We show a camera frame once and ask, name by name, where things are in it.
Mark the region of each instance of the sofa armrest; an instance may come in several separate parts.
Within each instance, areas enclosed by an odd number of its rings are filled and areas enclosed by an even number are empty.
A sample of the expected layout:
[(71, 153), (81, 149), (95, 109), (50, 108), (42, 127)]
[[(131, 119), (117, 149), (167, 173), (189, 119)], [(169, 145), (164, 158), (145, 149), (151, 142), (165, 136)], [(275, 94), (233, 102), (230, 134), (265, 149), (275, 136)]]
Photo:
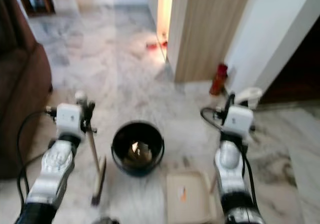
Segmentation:
[(4, 0), (16, 34), (18, 45), (31, 52), (37, 43), (17, 0)]

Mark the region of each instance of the marble tile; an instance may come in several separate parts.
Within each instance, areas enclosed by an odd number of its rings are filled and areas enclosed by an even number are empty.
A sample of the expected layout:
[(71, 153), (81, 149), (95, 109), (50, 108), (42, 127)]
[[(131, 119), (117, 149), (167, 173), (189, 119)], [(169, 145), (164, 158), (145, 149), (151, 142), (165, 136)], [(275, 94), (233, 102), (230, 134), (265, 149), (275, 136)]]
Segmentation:
[[(146, 7), (101, 7), (29, 21), (52, 70), (54, 92), (48, 105), (73, 103), (76, 90), (86, 91), (96, 102), (92, 125), (98, 128), (97, 150), (107, 157), (102, 201), (94, 208), (90, 206), (96, 176), (91, 150), (87, 141), (78, 148), (53, 223), (88, 224), (105, 215), (124, 224), (166, 223), (166, 174), (180, 168), (214, 174), (219, 134), (203, 122), (199, 111), (203, 106), (222, 105), (224, 97), (208, 94), (210, 81), (174, 84), (161, 49), (145, 48), (157, 41)], [(299, 224), (303, 218), (306, 223), (320, 223), (320, 179), (315, 174), (320, 164), (319, 119), (308, 111), (255, 113), (257, 131), (249, 140), (248, 156), (267, 223)], [(118, 128), (135, 119), (155, 124), (166, 146), (159, 168), (141, 179), (119, 171), (110, 149)], [(55, 131), (52, 120), (40, 119), (30, 158), (46, 150)], [(30, 183), (39, 168), (40, 160), (28, 168)], [(20, 201), (15, 183), (0, 181), (1, 223), (12, 223), (17, 217)]]

